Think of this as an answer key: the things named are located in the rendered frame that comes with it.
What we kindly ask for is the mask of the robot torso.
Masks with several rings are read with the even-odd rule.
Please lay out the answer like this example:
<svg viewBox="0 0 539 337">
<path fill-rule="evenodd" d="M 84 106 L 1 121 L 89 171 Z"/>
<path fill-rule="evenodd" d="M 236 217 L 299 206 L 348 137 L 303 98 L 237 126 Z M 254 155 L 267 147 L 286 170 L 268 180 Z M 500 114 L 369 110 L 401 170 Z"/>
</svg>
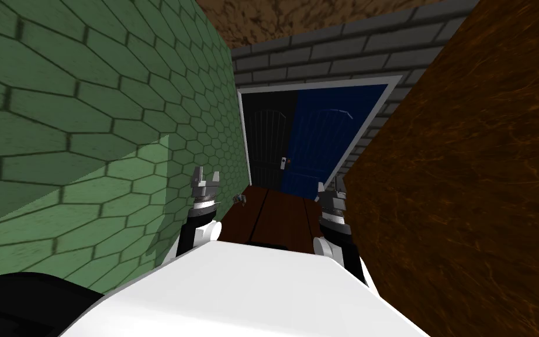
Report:
<svg viewBox="0 0 539 337">
<path fill-rule="evenodd" d="M 333 259 L 206 243 L 105 295 L 60 337 L 429 337 Z"/>
</svg>

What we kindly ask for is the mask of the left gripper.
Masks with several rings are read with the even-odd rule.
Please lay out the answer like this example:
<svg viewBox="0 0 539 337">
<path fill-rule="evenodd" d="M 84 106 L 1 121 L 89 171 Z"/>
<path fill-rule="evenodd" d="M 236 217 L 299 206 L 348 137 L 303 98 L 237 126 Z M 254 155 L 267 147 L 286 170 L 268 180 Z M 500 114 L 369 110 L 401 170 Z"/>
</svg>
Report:
<svg viewBox="0 0 539 337">
<path fill-rule="evenodd" d="M 215 171 L 213 173 L 212 179 L 209 180 L 208 184 L 205 185 L 205 182 L 203 180 L 203 167 L 196 166 L 193 172 L 193 184 L 191 185 L 191 196 L 194 198 L 194 204 L 203 202 L 215 203 L 219 184 L 220 177 L 218 171 Z"/>
</svg>

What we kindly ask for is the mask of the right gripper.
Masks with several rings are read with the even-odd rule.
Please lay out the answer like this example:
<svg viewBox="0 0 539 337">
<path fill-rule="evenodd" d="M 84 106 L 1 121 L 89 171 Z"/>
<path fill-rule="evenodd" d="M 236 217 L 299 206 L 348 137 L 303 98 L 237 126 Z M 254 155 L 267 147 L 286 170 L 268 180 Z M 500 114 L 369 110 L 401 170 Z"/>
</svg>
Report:
<svg viewBox="0 0 539 337">
<path fill-rule="evenodd" d="M 338 210 L 345 211 L 346 201 L 346 187 L 344 184 L 343 176 L 337 175 L 334 178 L 334 190 L 326 191 L 324 184 L 318 182 L 317 184 L 317 196 L 319 197 L 319 204 L 326 210 Z"/>
</svg>

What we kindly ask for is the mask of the dark brown door leaf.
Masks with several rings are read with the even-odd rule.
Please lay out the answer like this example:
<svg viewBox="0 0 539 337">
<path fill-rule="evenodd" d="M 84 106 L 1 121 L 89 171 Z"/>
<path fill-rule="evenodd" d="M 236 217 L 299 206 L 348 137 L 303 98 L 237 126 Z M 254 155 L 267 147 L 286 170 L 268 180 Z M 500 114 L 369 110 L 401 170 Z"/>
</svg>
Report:
<svg viewBox="0 0 539 337">
<path fill-rule="evenodd" d="M 314 254 L 313 239 L 322 235 L 316 201 L 257 186 L 246 187 L 243 194 L 247 203 L 231 205 L 221 220 L 219 240 Z"/>
</svg>

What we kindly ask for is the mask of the black door leaf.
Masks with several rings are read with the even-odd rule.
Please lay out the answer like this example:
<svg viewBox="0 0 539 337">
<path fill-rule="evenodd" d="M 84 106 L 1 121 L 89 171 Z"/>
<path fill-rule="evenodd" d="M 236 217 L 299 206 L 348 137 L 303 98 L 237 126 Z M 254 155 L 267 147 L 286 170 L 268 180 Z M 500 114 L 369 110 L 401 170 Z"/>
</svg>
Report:
<svg viewBox="0 0 539 337">
<path fill-rule="evenodd" d="M 252 185 L 279 191 L 298 92 L 252 92 L 242 94 L 241 100 Z"/>
</svg>

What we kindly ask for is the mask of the blue door leaf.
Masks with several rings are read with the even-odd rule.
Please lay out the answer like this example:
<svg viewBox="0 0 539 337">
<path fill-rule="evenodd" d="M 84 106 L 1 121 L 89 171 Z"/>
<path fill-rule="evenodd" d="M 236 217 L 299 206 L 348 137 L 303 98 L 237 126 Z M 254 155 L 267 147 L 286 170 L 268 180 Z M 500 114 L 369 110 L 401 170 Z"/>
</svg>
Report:
<svg viewBox="0 0 539 337">
<path fill-rule="evenodd" d="M 315 199 L 387 87 L 298 90 L 281 192 Z"/>
</svg>

